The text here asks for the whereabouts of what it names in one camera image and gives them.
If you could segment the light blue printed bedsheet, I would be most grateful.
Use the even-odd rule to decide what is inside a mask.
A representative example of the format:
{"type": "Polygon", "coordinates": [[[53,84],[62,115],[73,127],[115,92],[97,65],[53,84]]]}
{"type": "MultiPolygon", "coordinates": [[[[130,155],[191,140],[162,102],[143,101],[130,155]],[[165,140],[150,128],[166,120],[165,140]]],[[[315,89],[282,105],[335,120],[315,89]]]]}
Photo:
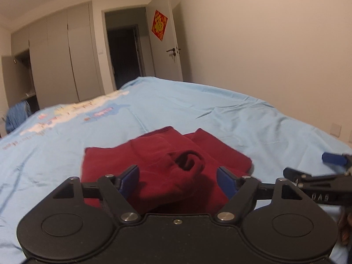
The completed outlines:
{"type": "Polygon", "coordinates": [[[213,86],[139,77],[113,93],[58,104],[30,116],[1,139],[1,262],[21,263],[20,219],[70,176],[81,173],[87,147],[110,148],[172,126],[203,129],[248,156],[254,176],[272,182],[285,167],[312,175],[341,173],[322,163],[351,148],[267,102],[213,86]]]}

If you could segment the red fu door decoration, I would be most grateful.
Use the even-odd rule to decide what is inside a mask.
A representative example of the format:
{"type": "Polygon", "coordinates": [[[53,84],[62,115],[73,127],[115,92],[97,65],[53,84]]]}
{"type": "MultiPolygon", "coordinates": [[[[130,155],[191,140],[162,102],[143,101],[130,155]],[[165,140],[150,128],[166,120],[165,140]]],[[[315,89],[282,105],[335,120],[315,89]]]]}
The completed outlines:
{"type": "Polygon", "coordinates": [[[165,30],[167,27],[167,22],[168,22],[167,16],[165,16],[158,10],[155,10],[151,31],[160,41],[163,41],[163,37],[165,35],[165,30]]]}

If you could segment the white bedroom door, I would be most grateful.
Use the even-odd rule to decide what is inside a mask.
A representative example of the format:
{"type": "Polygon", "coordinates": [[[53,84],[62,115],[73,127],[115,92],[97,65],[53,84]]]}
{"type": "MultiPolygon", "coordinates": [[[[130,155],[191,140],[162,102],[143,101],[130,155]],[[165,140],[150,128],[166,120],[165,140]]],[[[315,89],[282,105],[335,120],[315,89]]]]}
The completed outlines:
{"type": "Polygon", "coordinates": [[[166,52],[166,50],[178,47],[170,1],[152,0],[146,6],[146,15],[148,29],[150,30],[150,44],[153,54],[153,63],[156,77],[172,81],[182,81],[183,74],[181,70],[180,57],[173,59],[166,52]],[[155,10],[158,10],[168,18],[163,41],[158,40],[158,38],[151,31],[155,10]]]}

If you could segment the dark red garment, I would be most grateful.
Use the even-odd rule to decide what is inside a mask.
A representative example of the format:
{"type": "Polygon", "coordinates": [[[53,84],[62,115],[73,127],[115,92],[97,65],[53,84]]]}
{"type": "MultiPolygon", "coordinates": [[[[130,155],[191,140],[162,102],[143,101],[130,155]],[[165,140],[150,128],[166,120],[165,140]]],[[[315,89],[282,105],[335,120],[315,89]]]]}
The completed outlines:
{"type": "Polygon", "coordinates": [[[128,202],[139,214],[213,215],[228,201],[216,183],[217,169],[243,176],[252,161],[203,129],[182,135],[165,127],[114,148],[87,148],[81,180],[118,176],[132,165],[140,179],[128,202]]]}

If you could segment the grey wardrobe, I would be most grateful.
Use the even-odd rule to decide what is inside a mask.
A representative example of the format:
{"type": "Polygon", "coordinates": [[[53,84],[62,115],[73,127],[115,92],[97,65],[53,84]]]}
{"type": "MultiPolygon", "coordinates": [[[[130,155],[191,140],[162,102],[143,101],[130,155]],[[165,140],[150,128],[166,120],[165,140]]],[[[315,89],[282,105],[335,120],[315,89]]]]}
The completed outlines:
{"type": "Polygon", "coordinates": [[[7,106],[36,98],[39,108],[78,103],[103,94],[92,2],[43,17],[11,34],[1,56],[7,106]]]}

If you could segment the blue clothes pile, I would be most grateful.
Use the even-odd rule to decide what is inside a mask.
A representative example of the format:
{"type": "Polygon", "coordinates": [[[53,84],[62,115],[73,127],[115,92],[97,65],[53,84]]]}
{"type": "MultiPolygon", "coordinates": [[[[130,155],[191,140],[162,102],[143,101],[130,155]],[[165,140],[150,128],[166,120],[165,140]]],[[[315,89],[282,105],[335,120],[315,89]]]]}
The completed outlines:
{"type": "Polygon", "coordinates": [[[31,115],[32,112],[27,101],[21,101],[9,108],[5,119],[5,130],[7,134],[16,130],[31,115]]]}

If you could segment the white wall socket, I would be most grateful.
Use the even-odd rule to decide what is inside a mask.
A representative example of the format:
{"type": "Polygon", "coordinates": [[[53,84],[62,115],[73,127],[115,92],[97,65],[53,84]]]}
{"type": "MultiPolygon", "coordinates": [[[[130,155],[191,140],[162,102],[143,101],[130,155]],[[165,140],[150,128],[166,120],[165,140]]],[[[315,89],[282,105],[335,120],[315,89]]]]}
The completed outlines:
{"type": "Polygon", "coordinates": [[[336,123],[331,124],[329,133],[337,138],[339,138],[341,134],[342,126],[336,123]]]}

